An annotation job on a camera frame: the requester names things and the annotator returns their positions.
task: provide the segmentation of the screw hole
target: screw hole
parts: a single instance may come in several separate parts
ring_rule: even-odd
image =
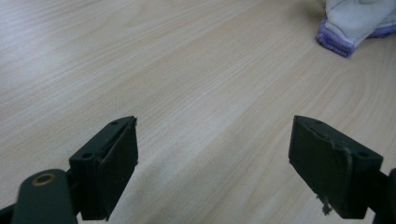
[[[365,152],[360,152],[358,153],[361,157],[369,157],[369,154],[365,153]]]
[[[40,187],[47,185],[48,183],[52,182],[54,179],[55,179],[54,174],[43,174],[33,179],[32,184],[33,186]]]
[[[92,153],[90,152],[82,154],[82,159],[89,159],[91,157],[92,157]]]

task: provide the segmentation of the wooden table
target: wooden table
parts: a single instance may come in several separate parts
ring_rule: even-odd
[[[371,223],[325,217],[289,164],[303,115],[396,167],[396,36],[345,59],[315,41],[323,15],[311,0],[3,2],[0,206],[134,115],[139,165],[109,223]]]

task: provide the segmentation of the wood grain surface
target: wood grain surface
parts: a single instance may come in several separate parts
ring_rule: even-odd
[[[371,223],[324,216],[289,164],[302,115],[396,167],[396,36],[345,59],[315,41],[323,15],[313,0],[2,1],[0,206],[134,115],[139,165],[109,223]]]

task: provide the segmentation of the towel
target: towel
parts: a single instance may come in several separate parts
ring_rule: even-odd
[[[347,58],[364,39],[395,32],[396,0],[327,0],[316,39]]]

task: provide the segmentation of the table surface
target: table surface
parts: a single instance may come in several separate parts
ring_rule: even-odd
[[[3,2],[0,206],[133,115],[139,165],[109,223],[371,223],[324,216],[289,164],[302,115],[396,167],[396,36],[345,59],[315,41],[323,15],[312,0]]]

